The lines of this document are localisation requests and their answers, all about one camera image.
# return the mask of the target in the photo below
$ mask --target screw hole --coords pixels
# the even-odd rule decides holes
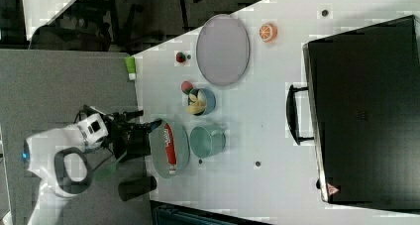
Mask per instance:
[[[322,16],[323,16],[323,17],[327,17],[327,16],[328,16],[328,14],[329,14],[329,12],[328,12],[328,10],[323,10],[323,11],[321,12],[321,14],[322,14]]]

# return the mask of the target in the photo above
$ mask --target small red object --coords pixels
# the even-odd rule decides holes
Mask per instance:
[[[179,63],[184,63],[186,61],[185,54],[177,53],[176,54],[176,61],[178,61]]]
[[[176,165],[176,155],[175,155],[175,146],[173,144],[173,134],[170,126],[168,124],[164,125],[164,143],[167,155],[167,162],[170,164],[170,171],[169,173],[174,173],[175,165]]]
[[[188,95],[189,92],[194,88],[194,86],[192,86],[192,83],[190,83],[189,81],[183,81],[181,84],[181,90],[184,94]]]

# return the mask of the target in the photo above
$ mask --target warning label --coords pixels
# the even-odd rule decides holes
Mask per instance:
[[[329,183],[327,183],[327,188],[328,188],[328,194],[330,194],[330,196],[334,195],[334,194],[336,194],[340,191],[340,189],[338,189],[337,187],[335,187],[335,186],[333,186]]]

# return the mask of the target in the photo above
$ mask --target green cup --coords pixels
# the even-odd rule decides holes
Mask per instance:
[[[221,153],[226,142],[224,130],[214,125],[195,127],[189,140],[192,152],[200,159]]]
[[[128,56],[124,58],[126,62],[127,71],[129,72],[129,78],[131,80],[136,79],[136,59],[133,56]]]

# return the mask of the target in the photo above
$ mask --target teal cup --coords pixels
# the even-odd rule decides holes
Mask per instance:
[[[189,141],[192,152],[200,159],[221,153],[226,142],[224,130],[214,125],[195,127]]]

